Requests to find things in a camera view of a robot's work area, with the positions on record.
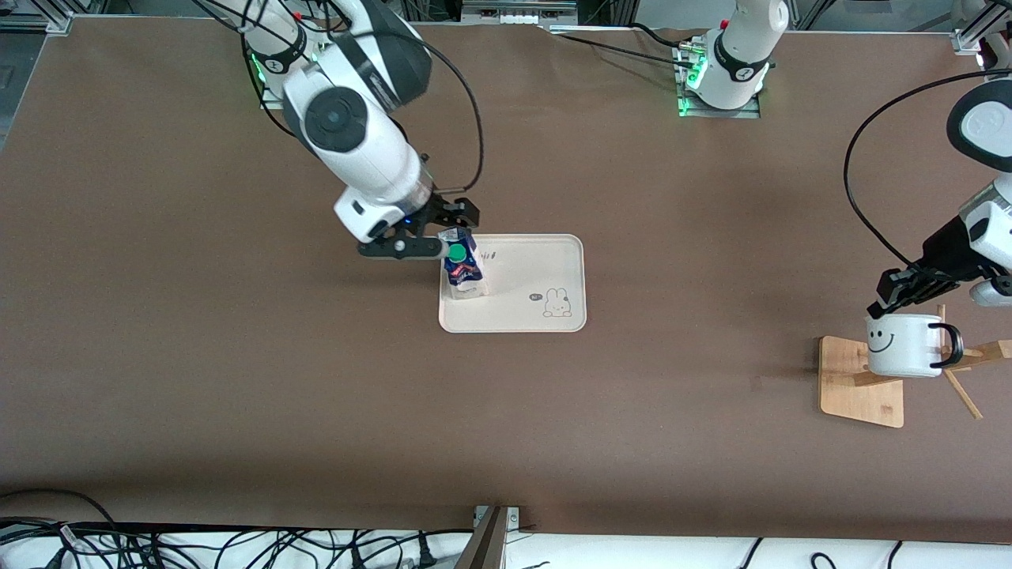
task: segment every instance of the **mug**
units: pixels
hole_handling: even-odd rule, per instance
[[[879,376],[935,378],[962,358],[959,330],[928,314],[888,314],[867,318],[868,369]],[[942,329],[952,353],[942,358]]]

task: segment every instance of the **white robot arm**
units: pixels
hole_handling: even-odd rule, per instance
[[[882,273],[878,300],[868,307],[872,318],[981,277],[969,292],[975,303],[1012,307],[1012,79],[988,81],[963,95],[946,132],[956,150],[1002,173],[925,240],[920,259]]]
[[[280,1],[226,3],[246,14],[245,36],[267,82],[281,81],[296,138],[348,184],[334,212],[365,256],[440,257],[444,245],[425,237],[425,226],[476,227],[479,211],[467,198],[450,204],[433,191],[422,157],[388,116],[428,87],[432,60],[424,43],[376,0],[336,0],[350,27],[314,63],[300,52],[309,49],[306,30]],[[243,18],[232,19],[244,31]]]
[[[762,89],[769,56],[789,21],[783,0],[738,0],[727,27],[706,32],[705,60],[688,87],[710,106],[741,108]]]

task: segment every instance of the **green bottle cap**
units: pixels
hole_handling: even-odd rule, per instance
[[[458,263],[463,259],[468,258],[468,248],[459,243],[454,243],[449,246],[449,252],[446,253],[446,258]]]

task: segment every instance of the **tabletop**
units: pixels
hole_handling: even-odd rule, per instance
[[[1012,539],[1008,370],[963,376],[981,421],[942,379],[906,382],[902,429],[817,404],[817,339],[860,338],[897,266],[844,197],[846,144],[971,58],[788,33],[762,118],[702,119],[664,64],[532,26],[420,29],[481,105],[479,231],[580,237],[584,329],[444,332],[436,265],[357,256],[343,185],[257,108],[238,37],[79,18],[0,155],[0,486],[133,521],[447,526],[499,502],[543,532]],[[475,125],[434,66],[396,117],[457,185]],[[855,154],[862,207],[911,255],[994,175],[945,140],[971,86],[906,101]],[[1008,337],[965,290],[944,302],[967,343]]]

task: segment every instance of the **black mug handle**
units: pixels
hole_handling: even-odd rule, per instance
[[[942,368],[958,363],[959,360],[962,359],[962,334],[959,333],[959,329],[944,322],[932,322],[931,324],[928,324],[928,328],[941,328],[942,330],[945,330],[948,332],[949,340],[952,343],[952,353],[937,363],[931,363],[931,368],[940,370]]]

